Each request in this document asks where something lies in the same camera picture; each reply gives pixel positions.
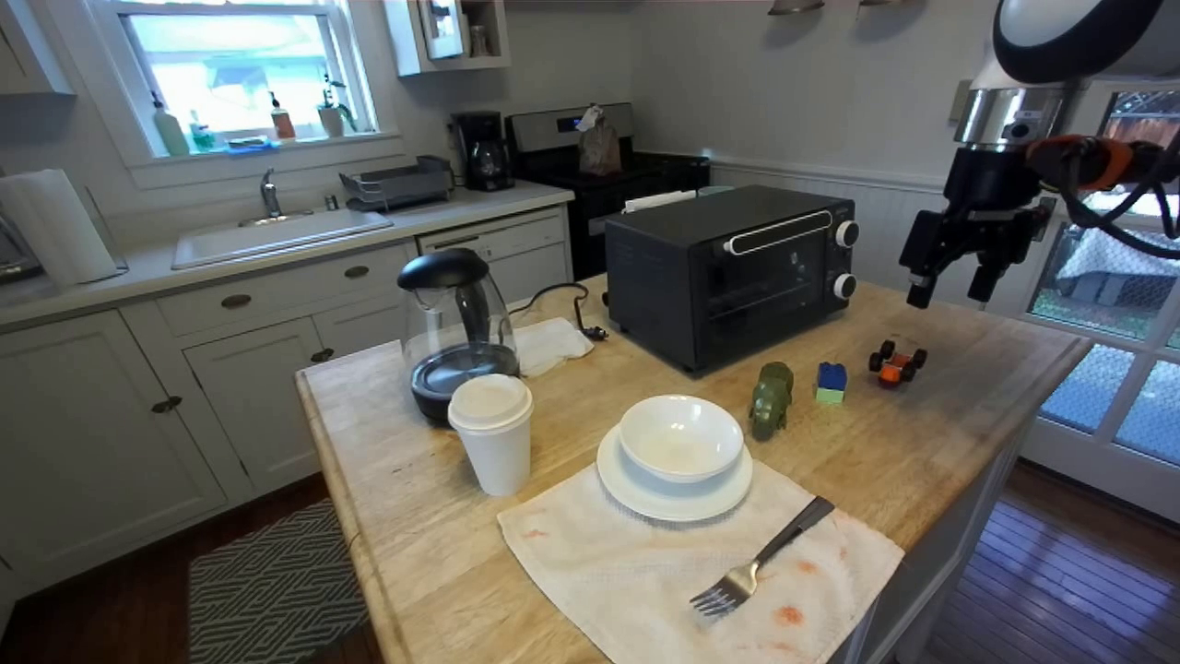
white cup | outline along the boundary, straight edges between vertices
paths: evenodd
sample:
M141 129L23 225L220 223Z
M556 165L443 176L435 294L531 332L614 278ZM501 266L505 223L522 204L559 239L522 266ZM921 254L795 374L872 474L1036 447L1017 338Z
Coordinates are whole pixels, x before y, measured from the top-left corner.
M483 493L513 493L531 470L531 391L517 378L470 378L449 394L446 421L463 442Z

fork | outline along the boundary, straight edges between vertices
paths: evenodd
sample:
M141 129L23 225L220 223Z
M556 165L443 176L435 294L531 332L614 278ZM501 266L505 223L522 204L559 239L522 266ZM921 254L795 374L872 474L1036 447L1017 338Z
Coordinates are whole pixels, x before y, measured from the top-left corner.
M757 594L760 587L760 567L768 560L773 560L779 551L785 551L795 534L803 534L806 529L814 529L832 506L824 497L811 497L803 506L803 514L795 514L748 566L728 567L721 578L716 578L710 587L705 587L692 599L692 610L705 618L727 618L738 604L748 602L748 594Z

black toaster oven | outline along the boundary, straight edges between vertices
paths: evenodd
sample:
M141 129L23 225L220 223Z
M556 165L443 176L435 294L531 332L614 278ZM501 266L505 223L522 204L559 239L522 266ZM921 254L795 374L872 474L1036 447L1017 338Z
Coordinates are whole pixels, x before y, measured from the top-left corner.
M608 314L689 378L846 306L855 204L728 188L608 219Z

glass kettle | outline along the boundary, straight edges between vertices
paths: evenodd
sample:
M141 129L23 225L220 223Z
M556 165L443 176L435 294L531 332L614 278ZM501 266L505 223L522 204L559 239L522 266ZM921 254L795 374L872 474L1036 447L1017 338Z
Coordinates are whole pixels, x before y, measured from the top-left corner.
M469 246L417 254L400 266L410 292L406 367L417 409L446 429L449 394L486 374L519 378L505 299Z

coffee maker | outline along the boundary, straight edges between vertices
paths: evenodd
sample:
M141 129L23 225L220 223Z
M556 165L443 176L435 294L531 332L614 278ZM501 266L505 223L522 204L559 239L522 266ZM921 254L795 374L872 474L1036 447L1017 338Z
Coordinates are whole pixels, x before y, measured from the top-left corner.
M501 113L475 111L475 113L454 113L449 117L449 140L463 175L463 188L508 188L513 165L508 165L508 140Z

